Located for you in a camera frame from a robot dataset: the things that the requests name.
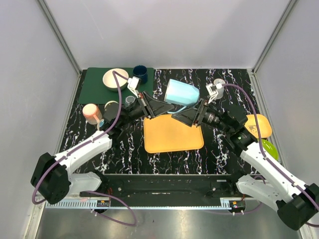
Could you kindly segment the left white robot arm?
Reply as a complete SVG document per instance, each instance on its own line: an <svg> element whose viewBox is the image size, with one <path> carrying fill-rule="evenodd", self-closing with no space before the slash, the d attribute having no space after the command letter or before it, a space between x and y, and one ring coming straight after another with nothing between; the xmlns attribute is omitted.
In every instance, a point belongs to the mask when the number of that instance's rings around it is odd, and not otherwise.
<svg viewBox="0 0 319 239"><path fill-rule="evenodd" d="M107 102L104 124L90 137L66 151L55 155L47 152L39 157L30 181L34 187L32 202L39 203L35 199L37 193L50 204L84 191L103 197L108 190L105 177L97 171L77 174L76 170L96 155L114 148L121 141L126 125L140 118L154 119L173 108L173 104L159 101L147 92L139 93L128 105Z"/></svg>

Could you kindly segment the white interior grey mug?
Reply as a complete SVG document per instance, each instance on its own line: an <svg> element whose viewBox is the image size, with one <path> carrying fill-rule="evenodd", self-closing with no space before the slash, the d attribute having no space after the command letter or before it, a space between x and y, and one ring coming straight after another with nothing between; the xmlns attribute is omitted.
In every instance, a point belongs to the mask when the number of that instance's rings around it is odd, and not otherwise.
<svg viewBox="0 0 319 239"><path fill-rule="evenodd" d="M127 96L125 98L125 107L129 107L130 105L132 105L136 100L135 96Z"/></svg>

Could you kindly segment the orange interior blue mug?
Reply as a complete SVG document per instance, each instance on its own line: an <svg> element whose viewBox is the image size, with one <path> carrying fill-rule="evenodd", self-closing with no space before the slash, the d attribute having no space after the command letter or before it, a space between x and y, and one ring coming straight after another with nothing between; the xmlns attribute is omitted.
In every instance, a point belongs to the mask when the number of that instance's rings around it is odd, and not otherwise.
<svg viewBox="0 0 319 239"><path fill-rule="evenodd" d="M97 130L100 130L100 128L104 125L104 119L100 119L97 122Z"/></svg>

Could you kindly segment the white mug blue handle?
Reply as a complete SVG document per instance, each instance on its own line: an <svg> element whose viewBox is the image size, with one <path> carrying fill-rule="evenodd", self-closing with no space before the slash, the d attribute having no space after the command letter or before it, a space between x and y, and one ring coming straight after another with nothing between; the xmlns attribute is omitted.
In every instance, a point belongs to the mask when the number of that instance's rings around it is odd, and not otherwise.
<svg viewBox="0 0 319 239"><path fill-rule="evenodd" d="M168 112L169 114L175 114L185 110L187 107L194 106L198 102L199 96L199 89L195 86L170 79L167 85L164 101L166 103L182 106L181 109L175 112Z"/></svg>

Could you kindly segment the light green mug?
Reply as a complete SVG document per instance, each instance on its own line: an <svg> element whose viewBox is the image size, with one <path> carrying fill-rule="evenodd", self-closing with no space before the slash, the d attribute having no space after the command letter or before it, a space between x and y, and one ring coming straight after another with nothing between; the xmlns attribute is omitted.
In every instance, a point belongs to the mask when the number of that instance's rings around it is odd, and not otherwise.
<svg viewBox="0 0 319 239"><path fill-rule="evenodd" d="M117 101L108 101L105 105L104 105L104 110L106 111L107 109L114 109L114 110L118 110L119 107L119 103Z"/></svg>

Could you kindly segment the light blue footed mug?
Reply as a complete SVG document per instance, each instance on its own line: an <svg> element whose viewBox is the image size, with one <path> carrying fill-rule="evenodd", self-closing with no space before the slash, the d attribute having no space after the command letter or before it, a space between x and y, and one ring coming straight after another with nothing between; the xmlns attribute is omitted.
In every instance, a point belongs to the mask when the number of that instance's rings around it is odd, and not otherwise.
<svg viewBox="0 0 319 239"><path fill-rule="evenodd" d="M226 82L223 79L215 79L213 84L215 86L215 100L219 100L223 97L224 93L224 84Z"/></svg>

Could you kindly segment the pink mug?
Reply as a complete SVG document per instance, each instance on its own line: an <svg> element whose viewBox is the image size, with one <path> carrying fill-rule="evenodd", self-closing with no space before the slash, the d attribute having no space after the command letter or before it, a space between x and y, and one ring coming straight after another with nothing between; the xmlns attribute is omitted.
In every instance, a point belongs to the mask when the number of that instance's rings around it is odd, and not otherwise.
<svg viewBox="0 0 319 239"><path fill-rule="evenodd" d="M98 106L95 104L86 104L83 107L82 114L86 121L92 125L99 124L99 122L102 120L102 114Z"/></svg>

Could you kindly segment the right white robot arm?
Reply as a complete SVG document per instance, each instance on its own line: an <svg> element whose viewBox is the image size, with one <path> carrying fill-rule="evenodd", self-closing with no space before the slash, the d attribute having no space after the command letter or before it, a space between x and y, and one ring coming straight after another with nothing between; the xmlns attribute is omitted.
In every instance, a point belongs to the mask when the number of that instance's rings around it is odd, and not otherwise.
<svg viewBox="0 0 319 239"><path fill-rule="evenodd" d="M226 185L231 197L246 194L277 212L281 221L297 231L319 211L319 187L306 184L276 161L248 131L245 111L230 106L224 113L205 100L172 115L187 126L206 124L225 133L230 151L253 166L268 181L263 184L244 173Z"/></svg>

